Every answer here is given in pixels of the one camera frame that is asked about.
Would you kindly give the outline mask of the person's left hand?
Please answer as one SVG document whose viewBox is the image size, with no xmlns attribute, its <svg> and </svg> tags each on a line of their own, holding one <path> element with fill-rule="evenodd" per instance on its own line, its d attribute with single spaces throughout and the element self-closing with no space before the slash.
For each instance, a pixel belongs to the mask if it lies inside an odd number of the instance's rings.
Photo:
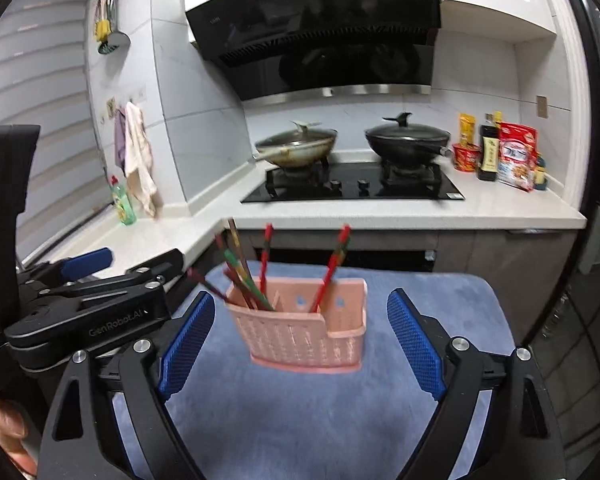
<svg viewBox="0 0 600 480">
<path fill-rule="evenodd" d="M 27 478 L 35 479 L 38 464 L 23 446 L 29 428 L 17 405 L 0 399 L 0 445 L 17 469 Z"/>
</svg>

